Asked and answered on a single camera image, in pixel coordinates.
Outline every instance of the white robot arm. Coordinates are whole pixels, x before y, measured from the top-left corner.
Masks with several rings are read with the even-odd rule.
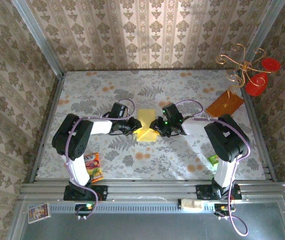
[[[183,117],[175,104],[170,103],[164,106],[162,112],[167,120],[158,117],[150,125],[150,128],[157,131],[162,137],[199,134],[199,121],[192,116]],[[199,196],[203,200],[226,199],[229,188],[234,187],[230,186],[230,183],[235,164],[248,149],[246,143],[249,144],[248,137],[230,115],[222,115],[213,121],[207,124],[204,129],[219,161],[216,174],[212,179],[212,196]]]
[[[115,131],[121,131],[124,135],[129,135],[142,127],[140,121],[134,117],[124,120],[126,108],[125,105],[116,102],[112,106],[111,111],[106,113],[111,120],[103,119],[103,117],[89,117],[88,119],[80,120],[78,116],[71,113],[66,116],[54,135],[51,144],[66,162],[72,184],[75,186],[90,184],[90,176],[86,169],[84,152],[91,135],[111,134]],[[78,124],[75,126],[74,132],[68,142],[69,135],[76,122]],[[67,144],[70,160],[66,158],[65,151]]]

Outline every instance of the colorful chip bag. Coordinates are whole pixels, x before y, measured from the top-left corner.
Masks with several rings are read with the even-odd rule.
[[[99,162],[98,152],[85,155],[84,164],[86,165],[87,173],[90,175],[92,183],[98,182],[104,179],[101,163]]]

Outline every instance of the red object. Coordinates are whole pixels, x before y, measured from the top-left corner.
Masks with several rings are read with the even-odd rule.
[[[265,58],[261,61],[261,65],[266,69],[266,71],[277,72],[281,69],[281,64],[274,58]]]
[[[254,97],[259,96],[260,94],[263,93],[263,91],[266,89],[267,87],[267,83],[268,83],[268,77],[267,77],[267,73],[262,72],[262,73],[258,73],[255,76],[253,76],[251,78],[251,81],[249,81],[245,87],[246,92]]]

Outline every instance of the yellow block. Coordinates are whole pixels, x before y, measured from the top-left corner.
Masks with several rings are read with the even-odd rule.
[[[136,131],[137,142],[155,142],[157,140],[157,135],[159,134],[149,128],[152,121],[154,121],[155,119],[156,119],[155,109],[138,110],[138,120],[141,122],[142,128]]]

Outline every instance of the floral tablecloth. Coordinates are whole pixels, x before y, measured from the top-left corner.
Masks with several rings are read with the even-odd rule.
[[[68,72],[45,144],[37,178],[68,178],[63,159],[51,146],[52,138],[68,113],[101,116],[114,102],[132,99],[138,109],[155,109],[162,116],[162,107],[169,102],[194,99],[205,108],[211,105],[232,83],[224,70],[141,70],[141,71],[76,71]],[[132,110],[130,102],[123,102]],[[178,106],[186,116],[199,108],[193,102]],[[252,127],[243,104],[232,115],[248,135],[251,155],[237,169],[236,179],[264,180],[261,159]],[[157,137],[155,142],[137,142],[134,136],[92,135],[85,154],[99,153],[106,179],[202,179],[208,180],[215,168],[207,160],[215,154],[200,122],[199,134]]]

